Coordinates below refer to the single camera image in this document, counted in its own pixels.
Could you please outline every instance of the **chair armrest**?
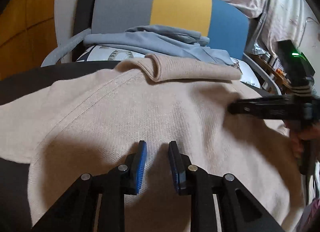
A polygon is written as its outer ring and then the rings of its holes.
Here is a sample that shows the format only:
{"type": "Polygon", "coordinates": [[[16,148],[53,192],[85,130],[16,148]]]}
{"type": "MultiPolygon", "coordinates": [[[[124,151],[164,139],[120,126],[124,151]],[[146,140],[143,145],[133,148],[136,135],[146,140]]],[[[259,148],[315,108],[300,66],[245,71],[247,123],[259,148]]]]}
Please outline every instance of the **chair armrest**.
{"type": "Polygon", "coordinates": [[[281,95],[281,91],[278,85],[270,78],[270,76],[258,65],[256,64],[248,55],[243,54],[242,60],[246,62],[256,73],[258,73],[261,78],[271,87],[277,95],[281,95]]]}
{"type": "Polygon", "coordinates": [[[89,34],[91,34],[91,28],[83,30],[82,32],[71,37],[67,41],[67,43],[58,46],[51,53],[49,53],[48,56],[42,62],[41,67],[56,64],[60,58],[71,52],[80,42],[83,41],[84,37],[89,34]]]}

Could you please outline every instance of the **black surface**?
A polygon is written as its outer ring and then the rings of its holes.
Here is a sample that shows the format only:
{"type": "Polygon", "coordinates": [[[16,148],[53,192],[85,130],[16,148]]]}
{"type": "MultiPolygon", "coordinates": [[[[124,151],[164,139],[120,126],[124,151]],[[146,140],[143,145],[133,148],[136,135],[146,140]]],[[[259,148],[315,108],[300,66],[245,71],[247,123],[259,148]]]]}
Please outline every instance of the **black surface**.
{"type": "Polygon", "coordinates": [[[29,231],[31,215],[27,196],[29,165],[0,158],[0,231],[29,231]]]}
{"type": "Polygon", "coordinates": [[[0,81],[0,105],[51,86],[58,80],[75,79],[101,69],[113,69],[119,61],[72,62],[32,69],[0,81]]]}
{"type": "MultiPolygon", "coordinates": [[[[73,36],[91,27],[95,0],[78,0],[73,36]]],[[[72,61],[75,62],[85,51],[82,43],[79,43],[72,51],[72,61]]]]}

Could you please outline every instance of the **black device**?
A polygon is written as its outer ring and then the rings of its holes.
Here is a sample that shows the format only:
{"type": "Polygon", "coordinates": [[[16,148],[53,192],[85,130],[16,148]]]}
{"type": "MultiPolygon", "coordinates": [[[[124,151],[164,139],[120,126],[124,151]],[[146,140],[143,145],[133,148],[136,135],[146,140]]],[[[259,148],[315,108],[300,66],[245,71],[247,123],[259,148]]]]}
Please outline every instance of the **black device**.
{"type": "Polygon", "coordinates": [[[179,195],[191,195],[191,232],[217,232],[213,194],[217,195],[223,232],[284,232],[259,201],[232,174],[208,174],[169,143],[173,184],[179,195]]]}
{"type": "MultiPolygon", "coordinates": [[[[107,174],[82,174],[34,225],[31,232],[124,232],[124,194],[137,195],[142,185],[147,145],[107,174]],[[98,195],[101,205],[97,208],[98,195]]],[[[284,232],[268,211],[232,174],[208,174],[179,153],[171,141],[168,157],[173,185],[179,195],[191,195],[191,231],[215,232],[217,195],[223,232],[284,232]]]]}
{"type": "Polygon", "coordinates": [[[137,195],[142,185],[147,144],[140,141],[138,151],[127,156],[107,174],[82,174],[34,225],[32,232],[90,232],[97,215],[98,232],[124,231],[124,195],[137,195]]]}
{"type": "MultiPolygon", "coordinates": [[[[313,68],[309,67],[306,58],[298,53],[290,40],[278,42],[278,56],[290,80],[292,94],[238,100],[229,105],[228,111],[231,114],[250,114],[260,119],[290,120],[295,131],[300,131],[320,119],[320,98],[312,94],[313,68]]],[[[304,152],[299,170],[306,176],[306,188],[309,188],[316,166],[314,143],[303,141],[304,152]]]]}

